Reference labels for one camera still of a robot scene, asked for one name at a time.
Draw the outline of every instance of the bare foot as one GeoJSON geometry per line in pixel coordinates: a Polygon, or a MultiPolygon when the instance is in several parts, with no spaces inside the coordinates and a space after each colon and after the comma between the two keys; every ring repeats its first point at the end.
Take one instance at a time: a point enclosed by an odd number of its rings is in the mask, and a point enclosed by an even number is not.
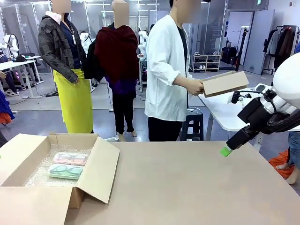
{"type": "Polygon", "coordinates": [[[276,169],[279,169],[279,170],[284,170],[284,169],[286,169],[286,168],[288,168],[288,167],[291,167],[288,163],[284,163],[284,164],[282,164],[282,165],[277,165],[276,166],[276,169]]]}
{"type": "Polygon", "coordinates": [[[296,183],[299,173],[300,173],[300,170],[297,169],[297,167],[295,167],[294,170],[293,170],[293,172],[292,172],[292,174],[289,176],[288,179],[286,179],[286,182],[288,184],[294,184],[294,183],[296,183]]]}
{"type": "Polygon", "coordinates": [[[124,135],[118,134],[118,136],[119,136],[119,141],[120,141],[120,142],[126,142],[126,140],[125,140],[125,138],[124,138],[124,135]]]}
{"type": "Polygon", "coordinates": [[[135,131],[131,132],[131,134],[132,134],[133,137],[137,137],[137,134],[136,134],[135,131]]]}

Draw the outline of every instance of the white shirt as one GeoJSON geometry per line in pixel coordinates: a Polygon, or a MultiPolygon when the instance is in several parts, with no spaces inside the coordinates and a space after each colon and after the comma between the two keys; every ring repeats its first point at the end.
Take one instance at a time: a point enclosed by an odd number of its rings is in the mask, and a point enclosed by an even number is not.
{"type": "MultiPolygon", "coordinates": [[[[188,36],[184,31],[187,46],[188,36]]],[[[185,65],[183,43],[175,21],[170,15],[157,21],[152,28],[146,46],[147,92],[145,114],[168,121],[185,121],[187,114],[187,90],[173,85],[175,78],[191,77],[188,73],[189,52],[185,65]]]]}

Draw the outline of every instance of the hand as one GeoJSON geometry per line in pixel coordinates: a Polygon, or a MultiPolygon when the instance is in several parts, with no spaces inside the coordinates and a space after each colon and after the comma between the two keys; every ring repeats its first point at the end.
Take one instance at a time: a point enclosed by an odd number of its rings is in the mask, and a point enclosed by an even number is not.
{"type": "Polygon", "coordinates": [[[5,73],[3,73],[1,70],[0,70],[0,78],[6,78],[6,74],[5,73]]]}
{"type": "Polygon", "coordinates": [[[204,87],[201,80],[189,79],[186,84],[186,89],[192,95],[199,95],[202,94],[204,87]]]}

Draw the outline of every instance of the plaid jacket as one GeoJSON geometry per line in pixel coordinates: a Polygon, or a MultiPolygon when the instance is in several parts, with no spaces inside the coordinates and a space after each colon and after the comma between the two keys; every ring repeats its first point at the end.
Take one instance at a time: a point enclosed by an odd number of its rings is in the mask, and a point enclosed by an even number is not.
{"type": "MultiPolygon", "coordinates": [[[[86,54],[81,45],[76,27],[69,22],[75,35],[79,60],[82,62],[86,54]]],[[[42,59],[54,70],[62,74],[71,83],[77,80],[74,69],[74,59],[68,40],[61,26],[50,16],[43,16],[38,28],[38,45],[42,59]]]]}

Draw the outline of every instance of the stool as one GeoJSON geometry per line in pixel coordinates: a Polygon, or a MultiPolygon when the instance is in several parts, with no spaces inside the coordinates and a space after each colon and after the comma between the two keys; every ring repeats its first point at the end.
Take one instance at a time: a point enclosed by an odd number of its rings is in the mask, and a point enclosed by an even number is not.
{"type": "Polygon", "coordinates": [[[200,141],[204,141],[203,114],[197,107],[187,109],[187,120],[182,125],[180,140],[186,141],[190,138],[199,138],[200,141]],[[188,128],[193,128],[192,134],[188,134],[188,128]]]}

